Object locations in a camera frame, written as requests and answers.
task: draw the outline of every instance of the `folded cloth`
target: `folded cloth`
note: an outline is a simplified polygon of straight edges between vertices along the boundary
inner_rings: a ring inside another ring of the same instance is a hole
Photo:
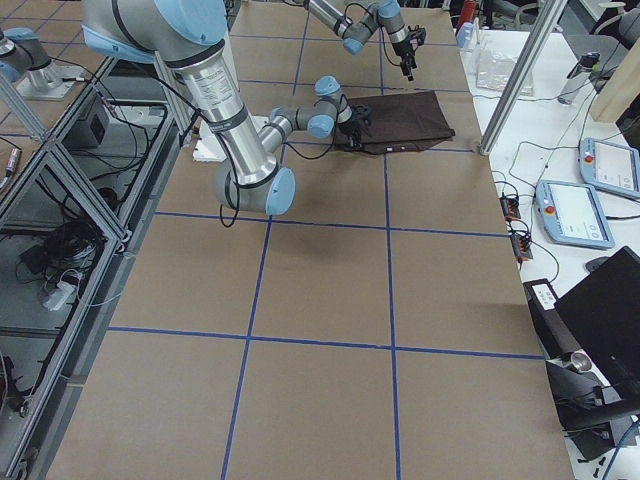
[[[371,125],[362,131],[361,151],[366,153],[420,152],[455,135],[434,92],[351,98],[349,104],[371,108]],[[339,130],[334,145],[353,150]]]

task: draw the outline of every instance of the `red cylinder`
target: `red cylinder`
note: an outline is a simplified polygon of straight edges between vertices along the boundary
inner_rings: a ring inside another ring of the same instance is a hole
[[[464,5],[462,5],[462,11],[460,12],[460,18],[458,18],[458,24],[456,25],[456,33],[458,33],[462,25],[473,20],[473,15],[476,12],[476,3],[477,2],[471,0],[465,0]]]

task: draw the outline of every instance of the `white label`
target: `white label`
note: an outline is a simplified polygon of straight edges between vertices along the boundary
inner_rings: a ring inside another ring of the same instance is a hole
[[[596,143],[596,178],[599,182],[636,190],[633,166],[633,157],[629,150]]]
[[[216,108],[221,103],[233,98],[235,89],[227,74],[222,68],[218,68],[206,77],[196,80],[200,99],[206,103],[209,108]]]
[[[566,237],[602,240],[600,224],[589,191],[573,185],[551,185],[560,228]]]
[[[538,301],[542,305],[542,308],[545,310],[553,310],[554,304],[556,303],[556,297],[553,296],[553,293],[549,289],[549,285],[534,285],[533,293],[536,294]]]

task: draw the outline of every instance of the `blue and white tablet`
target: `blue and white tablet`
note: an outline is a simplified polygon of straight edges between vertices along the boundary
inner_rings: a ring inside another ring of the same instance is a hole
[[[615,245],[593,186],[542,180],[536,187],[536,203],[553,242],[600,250]]]
[[[580,142],[580,174],[598,190],[640,199],[640,157],[635,148],[594,138]]]

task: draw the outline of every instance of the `computer monitor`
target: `computer monitor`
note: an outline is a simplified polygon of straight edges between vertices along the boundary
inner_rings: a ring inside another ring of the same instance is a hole
[[[621,248],[555,308],[620,397],[639,397],[640,257]]]

